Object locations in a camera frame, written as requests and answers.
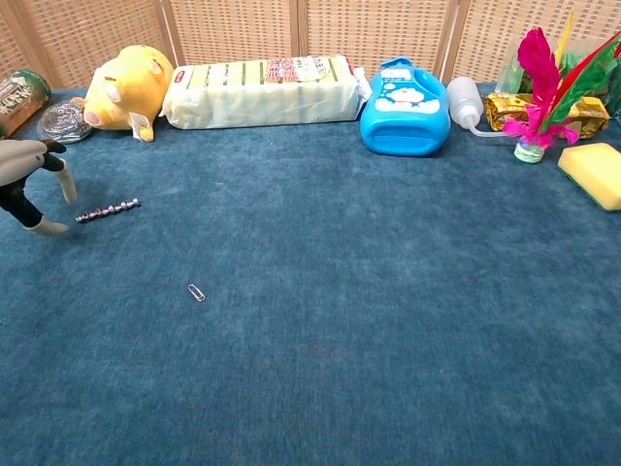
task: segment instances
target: blue plastic container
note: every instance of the blue plastic container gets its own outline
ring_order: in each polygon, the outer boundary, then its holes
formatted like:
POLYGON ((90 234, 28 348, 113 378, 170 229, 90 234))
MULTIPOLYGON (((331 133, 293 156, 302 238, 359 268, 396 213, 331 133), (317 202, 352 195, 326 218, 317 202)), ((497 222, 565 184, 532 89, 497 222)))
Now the blue plastic container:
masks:
POLYGON ((382 63, 360 116, 362 140, 375 153, 422 157, 448 138, 448 92, 431 73, 407 58, 382 63))

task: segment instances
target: green feather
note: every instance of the green feather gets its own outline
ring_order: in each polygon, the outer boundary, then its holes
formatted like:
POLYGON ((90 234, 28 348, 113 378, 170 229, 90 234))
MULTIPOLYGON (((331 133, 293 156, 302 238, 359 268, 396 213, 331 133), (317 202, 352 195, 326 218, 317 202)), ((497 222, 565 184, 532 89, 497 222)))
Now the green feather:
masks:
POLYGON ((614 52, 620 40, 621 36, 618 36, 615 40, 610 41, 577 75, 575 81, 551 110, 548 118, 541 124, 539 132, 544 132, 552 124, 564 123, 573 105, 589 91, 606 85, 610 74, 617 65, 617 61, 614 59, 614 52))
POLYGON ((621 110, 621 59, 617 59, 617 68, 610 76, 604 105, 611 117, 616 117, 621 110))

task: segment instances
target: sponge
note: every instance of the sponge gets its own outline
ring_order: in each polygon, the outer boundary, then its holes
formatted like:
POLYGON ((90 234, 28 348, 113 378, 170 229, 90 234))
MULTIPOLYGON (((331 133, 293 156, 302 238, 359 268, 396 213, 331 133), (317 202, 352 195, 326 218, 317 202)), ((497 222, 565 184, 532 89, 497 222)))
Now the sponge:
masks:
POLYGON ((621 152, 606 143, 566 148, 559 168, 607 211, 621 210, 621 152))

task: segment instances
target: wicker panel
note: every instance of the wicker panel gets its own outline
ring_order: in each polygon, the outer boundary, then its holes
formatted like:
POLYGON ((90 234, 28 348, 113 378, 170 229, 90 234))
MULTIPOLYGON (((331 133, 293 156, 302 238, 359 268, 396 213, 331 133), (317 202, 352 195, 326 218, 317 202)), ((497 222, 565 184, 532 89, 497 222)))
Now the wicker panel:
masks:
POLYGON ((450 78, 470 76, 479 82, 495 82, 507 50, 536 26, 554 47, 572 5, 572 39, 602 42, 621 29, 619 0, 472 0, 450 78))
POLYGON ((433 72, 447 6, 445 0, 309 0, 309 53, 343 53, 368 78, 401 55, 433 72))
POLYGON ((27 67, 26 60, 7 27, 6 21, 0 17, 0 81, 7 78, 13 71, 27 67))
POLYGON ((89 85, 95 68, 125 46, 166 50, 150 0, 20 1, 64 87, 89 85))
POLYGON ((290 56, 289 0, 171 0, 185 64, 290 56))

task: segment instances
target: stuffed animal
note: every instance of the stuffed animal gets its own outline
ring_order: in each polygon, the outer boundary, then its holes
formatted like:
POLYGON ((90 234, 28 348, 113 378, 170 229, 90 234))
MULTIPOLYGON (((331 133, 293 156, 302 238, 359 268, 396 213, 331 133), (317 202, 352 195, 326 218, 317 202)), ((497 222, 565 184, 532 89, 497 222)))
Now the stuffed animal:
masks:
POLYGON ((153 121, 162 107, 173 65, 157 49, 129 46, 95 70, 84 98, 84 121, 98 129, 133 129, 153 141, 153 121))

